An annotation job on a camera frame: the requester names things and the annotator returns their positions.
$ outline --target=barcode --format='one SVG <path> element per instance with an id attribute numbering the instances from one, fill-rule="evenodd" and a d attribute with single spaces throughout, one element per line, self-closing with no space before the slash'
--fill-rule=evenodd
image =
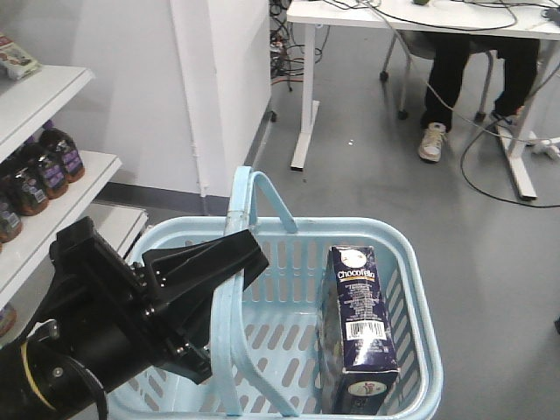
<path id="1" fill-rule="evenodd" d="M 19 224 L 18 215 L 15 213 L 10 214 L 8 217 L 8 223 L 10 223 L 11 228 L 15 228 Z"/>
<path id="2" fill-rule="evenodd" d="M 33 195 L 35 196 L 35 200 L 37 200 L 38 203 L 42 203 L 43 200 L 46 199 L 43 190 L 37 190 Z"/>
<path id="3" fill-rule="evenodd" d="M 346 322 L 346 339 L 386 340 L 385 325 L 381 321 Z"/>

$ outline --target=baseboard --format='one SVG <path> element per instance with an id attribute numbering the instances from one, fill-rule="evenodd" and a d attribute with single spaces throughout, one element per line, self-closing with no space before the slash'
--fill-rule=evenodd
<path id="1" fill-rule="evenodd" d="M 261 123 L 259 124 L 255 137 L 253 138 L 253 143 L 249 147 L 247 157 L 243 163 L 245 166 L 257 167 L 263 148 L 269 139 L 270 124 L 275 121 L 276 113 L 272 110 L 270 101 L 262 115 Z"/>
<path id="2" fill-rule="evenodd" d="M 204 199 L 196 192 L 181 192 L 147 186 L 109 182 L 97 200 L 135 207 L 157 207 L 193 215 L 224 216 L 228 212 L 228 197 L 209 195 Z"/>
<path id="3" fill-rule="evenodd" d="M 256 167 L 258 164 L 263 147 L 269 137 L 270 124 L 274 122 L 275 117 L 276 114 L 271 109 L 269 101 L 245 158 L 244 165 Z M 226 215 L 229 204 L 229 197 L 209 195 L 202 199 L 196 192 L 163 190 L 147 186 L 118 184 L 116 182 L 107 183 L 96 199 L 126 206 L 157 207 L 194 215 L 214 216 Z"/>

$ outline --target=plastic shopping basket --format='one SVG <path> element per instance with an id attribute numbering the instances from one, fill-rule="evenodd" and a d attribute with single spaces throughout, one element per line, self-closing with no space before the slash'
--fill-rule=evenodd
<path id="1" fill-rule="evenodd" d="M 256 215 L 256 189 L 279 217 Z M 250 228 L 270 266 L 244 292 L 242 274 L 213 298 L 210 353 L 213 376 L 200 385 L 148 368 L 109 396 L 116 420 L 251 418 L 321 414 L 316 323 L 318 286 L 332 245 L 374 246 L 381 289 L 401 372 L 374 419 L 431 418 L 443 371 L 417 260 L 391 226 L 364 218 L 293 218 L 269 179 L 249 167 L 234 178 L 227 217 L 179 217 L 150 229 L 132 251 L 174 248 Z"/>

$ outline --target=shelf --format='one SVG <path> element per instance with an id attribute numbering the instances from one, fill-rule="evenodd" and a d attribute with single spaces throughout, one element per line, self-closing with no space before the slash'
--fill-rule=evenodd
<path id="1" fill-rule="evenodd" d="M 83 67 L 43 66 L 22 80 L 0 78 L 0 161 L 92 79 Z"/>
<path id="2" fill-rule="evenodd" d="M 23 217 L 21 234 L 3 245 L 0 253 L 0 307 L 10 300 L 48 255 L 56 233 L 80 217 L 121 166 L 115 155 L 92 151 L 81 151 L 80 155 L 86 166 L 82 179 L 70 184 L 68 191 L 52 200 L 40 214 Z"/>
<path id="3" fill-rule="evenodd" d="M 92 203 L 83 215 L 91 217 L 97 232 L 122 257 L 148 221 L 145 210 L 114 204 Z"/>
<path id="4" fill-rule="evenodd" d="M 125 257 L 134 240 L 144 231 L 148 221 L 148 214 L 143 209 L 99 203 L 89 205 L 81 216 L 91 217 L 97 232 L 122 257 Z M 10 301 L 17 308 L 17 321 L 12 330 L 0 338 L 0 348 L 21 333 L 45 296 L 53 276 L 54 267 L 44 257 Z"/>

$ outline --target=white sneaker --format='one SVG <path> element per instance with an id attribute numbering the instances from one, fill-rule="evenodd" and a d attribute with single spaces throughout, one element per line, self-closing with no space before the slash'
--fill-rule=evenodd
<path id="1" fill-rule="evenodd" d="M 425 162 L 437 163 L 441 158 L 441 146 L 445 141 L 446 128 L 441 122 L 430 122 L 423 132 L 418 146 L 418 156 Z"/>

